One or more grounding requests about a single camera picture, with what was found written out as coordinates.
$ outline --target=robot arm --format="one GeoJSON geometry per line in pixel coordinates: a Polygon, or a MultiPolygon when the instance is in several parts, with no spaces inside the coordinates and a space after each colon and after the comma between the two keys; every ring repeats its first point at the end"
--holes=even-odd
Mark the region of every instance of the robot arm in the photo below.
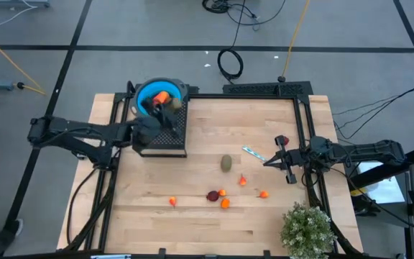
{"type": "Polygon", "coordinates": [[[31,120],[28,141],[35,148],[57,146],[74,155],[89,158],[95,168],[109,169],[113,147],[128,147],[143,150],[159,135],[162,125],[155,117],[136,118],[125,123],[109,125],[75,122],[58,117],[41,117],[31,120]],[[100,140],[94,146],[78,138],[100,140]]]}
{"type": "Polygon", "coordinates": [[[273,166],[286,170],[291,166],[309,165],[311,169],[324,173],[336,163],[362,162],[376,160],[384,164],[400,165],[405,161],[402,146],[392,140],[382,140],[374,144],[340,145],[324,137],[312,137],[309,145],[304,148],[277,151],[275,156],[264,163],[264,166],[273,166]]]}

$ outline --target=green plant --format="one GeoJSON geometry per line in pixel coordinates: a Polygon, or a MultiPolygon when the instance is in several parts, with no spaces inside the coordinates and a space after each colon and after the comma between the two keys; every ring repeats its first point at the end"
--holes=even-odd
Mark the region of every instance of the green plant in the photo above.
{"type": "Polygon", "coordinates": [[[298,259],[327,258],[336,236],[330,230],[330,218],[318,207],[307,208],[295,202],[293,210],[283,215],[285,221],[280,241],[289,255],[298,259]]]}

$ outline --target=floor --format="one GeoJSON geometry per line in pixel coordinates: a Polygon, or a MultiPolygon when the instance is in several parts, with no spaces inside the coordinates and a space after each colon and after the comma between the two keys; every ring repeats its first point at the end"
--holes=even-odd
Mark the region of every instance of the floor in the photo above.
{"type": "MultiPolygon", "coordinates": [[[[37,155],[26,141],[31,118],[47,109],[55,116],[87,120],[95,93],[123,91],[128,80],[179,78],[199,86],[201,93],[219,93],[227,83],[216,56],[219,46],[234,40],[236,24],[225,14],[206,12],[201,0],[51,3],[49,9],[26,12],[0,27],[1,47],[48,93],[0,91],[0,227],[27,162],[37,155]]],[[[247,6],[265,20],[281,3],[249,0],[247,6]]],[[[236,46],[244,73],[236,83],[276,81],[303,6],[304,1],[287,0],[280,15],[260,30],[240,28],[236,46]]],[[[0,22],[23,8],[1,6],[0,22]]],[[[413,38],[414,0],[313,0],[295,41],[287,79],[311,81],[315,94],[328,95],[333,112],[401,94],[414,87],[410,35],[413,38]],[[410,21],[411,34],[397,5],[410,21]]],[[[224,67],[236,70],[235,59],[225,56],[224,67]]],[[[29,83],[1,55],[0,79],[29,83]]],[[[335,120],[345,123],[362,112],[335,120]]],[[[344,130],[349,134],[360,124],[344,130]]],[[[405,151],[414,149],[414,94],[385,109],[350,141],[383,139],[401,142],[405,151]]],[[[55,249],[76,164],[60,149],[40,152],[19,211],[25,228],[7,255],[55,249]]],[[[359,227],[367,253],[391,257],[405,251],[400,228],[373,219],[359,219],[359,227]]]]}

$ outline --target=metal rod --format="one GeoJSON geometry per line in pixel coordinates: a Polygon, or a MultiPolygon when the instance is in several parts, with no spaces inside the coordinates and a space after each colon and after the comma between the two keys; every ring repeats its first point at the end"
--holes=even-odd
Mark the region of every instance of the metal rod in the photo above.
{"type": "Polygon", "coordinates": [[[296,128],[298,130],[298,140],[300,141],[300,148],[305,147],[305,130],[303,128],[303,121],[301,120],[300,105],[298,98],[293,98],[293,108],[295,110],[296,128]]]}
{"type": "MultiPolygon", "coordinates": [[[[304,106],[305,106],[306,120],[308,121],[309,136],[311,138],[311,137],[316,136],[316,129],[314,128],[314,121],[313,121],[313,114],[311,112],[311,105],[309,103],[304,104],[304,106]]],[[[325,178],[323,177],[323,174],[319,176],[318,187],[319,187],[319,194],[321,195],[322,210],[324,210],[327,216],[331,218],[330,204],[328,202],[327,189],[326,189],[325,178]]],[[[333,251],[335,253],[338,253],[338,245],[336,244],[336,242],[333,243],[333,251]]]]}
{"type": "MultiPolygon", "coordinates": [[[[126,96],[126,98],[124,99],[124,106],[122,108],[122,115],[121,115],[121,122],[125,122],[127,121],[127,115],[129,114],[129,105],[130,105],[130,96],[126,96]]],[[[119,160],[121,158],[122,154],[119,154],[119,156],[116,159],[116,167],[113,168],[113,171],[111,172],[111,177],[110,177],[110,185],[113,183],[113,186],[111,186],[113,188],[113,193],[114,193],[114,188],[116,185],[116,180],[117,180],[117,176],[118,176],[118,171],[119,171],[119,160]]],[[[105,208],[105,212],[103,214],[103,223],[101,225],[101,231],[100,231],[100,239],[98,241],[98,248],[100,250],[105,250],[105,245],[106,245],[106,238],[108,237],[108,226],[109,226],[109,221],[111,218],[111,209],[113,208],[113,199],[114,199],[114,195],[111,196],[110,198],[110,203],[108,204],[108,206],[105,208]]]]}
{"type": "MultiPolygon", "coordinates": [[[[118,113],[119,102],[113,103],[113,107],[111,108],[111,116],[109,118],[109,123],[114,123],[116,121],[116,116],[118,113]]],[[[91,214],[93,214],[97,210],[98,204],[100,204],[101,194],[104,189],[104,181],[105,181],[106,171],[100,170],[97,180],[97,187],[95,189],[95,194],[93,196],[93,204],[91,214]]],[[[92,248],[92,240],[93,240],[93,233],[95,230],[95,226],[91,229],[89,234],[86,237],[86,243],[84,244],[84,250],[90,250],[92,248]]]]}
{"type": "Polygon", "coordinates": [[[264,95],[264,94],[190,94],[190,98],[194,99],[283,99],[292,100],[293,96],[276,96],[276,95],[264,95]]]}
{"type": "MultiPolygon", "coordinates": [[[[100,203],[101,192],[104,189],[105,173],[106,171],[100,170],[100,173],[98,175],[97,187],[95,189],[95,194],[93,196],[91,214],[97,209],[97,206],[100,203]]],[[[95,230],[95,226],[91,229],[91,231],[86,237],[86,243],[84,244],[84,250],[90,250],[92,248],[92,239],[93,239],[94,230],[95,230]]]]}

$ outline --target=wooden table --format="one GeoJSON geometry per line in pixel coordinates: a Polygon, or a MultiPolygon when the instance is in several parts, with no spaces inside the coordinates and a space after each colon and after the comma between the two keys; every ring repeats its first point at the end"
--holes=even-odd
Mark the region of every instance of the wooden table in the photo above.
{"type": "MultiPolygon", "coordinates": [[[[108,123],[113,97],[96,95],[90,123],[108,123]]],[[[310,106],[316,134],[336,142],[327,96],[310,96],[310,106]]],[[[303,106],[300,110],[305,122],[303,106]]],[[[191,99],[187,135],[188,158],[141,158],[131,148],[122,150],[106,252],[155,254],[165,247],[167,254],[180,255],[262,255],[263,250],[287,255],[279,236],[282,214],[295,202],[307,201],[302,172],[295,168],[298,183],[287,184],[285,172],[263,167],[242,146],[271,158],[277,151],[274,137],[285,135],[290,139],[287,149],[298,148],[293,102],[191,99]],[[233,158],[228,173],[219,165],[224,154],[233,158]],[[246,186],[238,184],[241,174],[248,180],[246,186]],[[229,209],[221,209],[219,201],[206,200],[209,191],[219,189],[226,190],[231,200],[229,209]],[[270,197],[257,198],[260,190],[268,191],[270,197]],[[170,196],[177,197],[176,208],[169,205],[170,196]]],[[[90,171],[90,162],[78,162],[72,193],[90,171]]],[[[89,218],[97,175],[76,197],[72,237],[89,218]]],[[[326,173],[325,179],[333,220],[362,251],[346,179],[335,171],[326,173]]],[[[66,215],[59,248],[67,245],[65,226],[66,215]]],[[[101,220],[96,225],[93,247],[98,244],[99,227],[101,220]]]]}

